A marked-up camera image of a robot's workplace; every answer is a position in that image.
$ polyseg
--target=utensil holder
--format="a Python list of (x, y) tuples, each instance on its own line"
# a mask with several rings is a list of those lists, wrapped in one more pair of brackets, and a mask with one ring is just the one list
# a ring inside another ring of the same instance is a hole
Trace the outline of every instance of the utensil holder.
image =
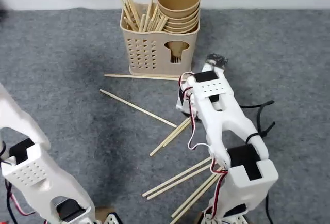
[[(146, 4), (136, 3), (139, 16), (147, 8)], [(171, 34), (164, 31), (139, 33), (132, 31), (124, 21), (122, 11), (120, 28), (125, 39), (129, 71), (132, 75), (178, 77), (182, 73), (191, 71), (192, 56), (195, 49), (200, 22), (195, 29), (186, 34)], [(182, 41), (189, 47), (182, 50), (181, 59), (171, 60), (171, 50), (165, 46), (172, 41)]]

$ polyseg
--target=gray carpet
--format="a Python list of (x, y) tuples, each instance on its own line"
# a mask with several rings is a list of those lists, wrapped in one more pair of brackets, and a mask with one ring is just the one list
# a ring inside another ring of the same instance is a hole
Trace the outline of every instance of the gray carpet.
[[(119, 18), (118, 10), (7, 13), (0, 24), (0, 82), (37, 120), (52, 143), (50, 154), (96, 206), (114, 206), (124, 224), (169, 223), (209, 172), (150, 201), (141, 193), (201, 161), (207, 151), (187, 149), (186, 129), (150, 158), (172, 128), (98, 92), (111, 91), (177, 124), (184, 119), (174, 108), (176, 82), (103, 77), (128, 73)], [(262, 114), (264, 126), (276, 121), (265, 138), (279, 173), (270, 191), (274, 223), (330, 218), (329, 34), (330, 11), (202, 11), (194, 71), (208, 53), (222, 54), (229, 58), (226, 76), (240, 104), (276, 101)], [(246, 114), (255, 121), (256, 110)], [(9, 145), (21, 138), (9, 130), (3, 137)], [(205, 141), (201, 124), (194, 141)], [(224, 142), (239, 144), (231, 134)], [(213, 189), (179, 223), (192, 223), (212, 194)], [(4, 186), (0, 196), (0, 221), (9, 220)], [(38, 216), (15, 214), (20, 224), (42, 223)], [(264, 204), (248, 216), (267, 223)]]

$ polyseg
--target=black wire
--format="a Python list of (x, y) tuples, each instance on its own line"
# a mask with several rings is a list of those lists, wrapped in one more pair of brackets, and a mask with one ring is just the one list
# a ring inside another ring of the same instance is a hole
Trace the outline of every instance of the black wire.
[[(261, 130), (261, 112), (263, 110), (263, 108), (265, 108), (266, 106), (268, 105), (271, 105), (275, 103), (274, 100), (270, 100), (268, 102), (265, 102), (263, 104), (259, 104), (259, 105), (251, 105), (251, 106), (243, 106), (243, 105), (240, 105), (241, 108), (245, 108), (245, 109), (250, 109), (250, 108), (259, 108), (258, 110), (258, 114), (257, 114), (257, 131), (258, 133), (253, 133), (253, 134), (250, 134), (246, 141), (245, 141), (245, 144), (248, 144), (249, 140), (254, 137), (254, 136), (257, 136), (259, 135), (261, 138), (264, 138), (267, 136), (268, 132), (274, 127), (275, 125), (275, 122), (272, 122), (272, 124), (267, 128), (265, 129), (264, 131)], [(270, 224), (274, 224), (273, 220), (272, 220), (272, 217), (270, 216), (269, 214), (269, 194), (267, 194), (266, 196), (266, 204), (265, 204), (265, 210), (266, 210), (266, 215), (267, 215), (267, 218), (268, 218), (268, 221)]]
[(6, 164), (8, 164), (8, 165), (11, 165), (9, 162), (4, 161), (3, 159), (1, 159), (1, 156), (5, 153), (6, 148), (7, 148), (5, 142), (2, 141), (2, 143), (3, 143), (3, 147), (2, 147), (2, 150), (0, 151), (0, 163), (3, 162), (3, 163), (6, 163)]
[(7, 180), (5, 179), (5, 184), (6, 184), (6, 188), (7, 188), (7, 209), (9, 212), (9, 215), (12, 219), (12, 222), (14, 224), (18, 224), (16, 221), (16, 218), (14, 216), (14, 213), (12, 212), (11, 206), (10, 206), (10, 196), (11, 196), (11, 188), (12, 188), (12, 184), (10, 182), (7, 183)]
[(266, 210), (266, 215), (269, 220), (269, 223), (274, 224), (272, 217), (270, 217), (270, 214), (269, 214), (269, 194), (267, 194), (267, 196), (266, 196), (265, 210)]

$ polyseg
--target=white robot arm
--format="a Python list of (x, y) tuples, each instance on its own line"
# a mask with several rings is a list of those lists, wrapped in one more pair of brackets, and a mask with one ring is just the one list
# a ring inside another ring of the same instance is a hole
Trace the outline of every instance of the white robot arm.
[[(0, 130), (4, 127), (29, 137), (10, 149), (4, 149), (0, 140), (2, 174), (22, 192), (28, 204), (51, 224), (101, 224), (87, 192), (47, 153), (50, 142), (46, 135), (0, 84)], [(56, 197), (66, 200), (55, 206), (52, 200)]]
[[(227, 221), (253, 210), (266, 197), (277, 181), (278, 173), (268, 150), (252, 121), (248, 119), (225, 78), (226, 60), (212, 54), (201, 73), (191, 75), (179, 90), (176, 108), (199, 118), (206, 130), (209, 153), (226, 170), (226, 177), (217, 197), (212, 220)], [(222, 142), (223, 131), (233, 131), (246, 144), (227, 149)], [(210, 209), (214, 207), (210, 200)]]

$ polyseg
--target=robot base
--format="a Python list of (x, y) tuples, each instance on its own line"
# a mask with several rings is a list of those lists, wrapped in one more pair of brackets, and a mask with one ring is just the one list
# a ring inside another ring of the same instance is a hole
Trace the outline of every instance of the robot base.
[(113, 207), (97, 207), (95, 215), (104, 224), (122, 224)]
[(216, 220), (205, 220), (203, 217), (204, 217), (203, 212), (200, 212), (200, 214), (196, 218), (194, 224), (224, 224), (224, 223), (228, 223), (228, 224), (252, 224), (243, 215), (239, 215), (239, 216), (236, 216), (236, 217), (224, 218), (223, 222), (222, 221), (216, 221)]

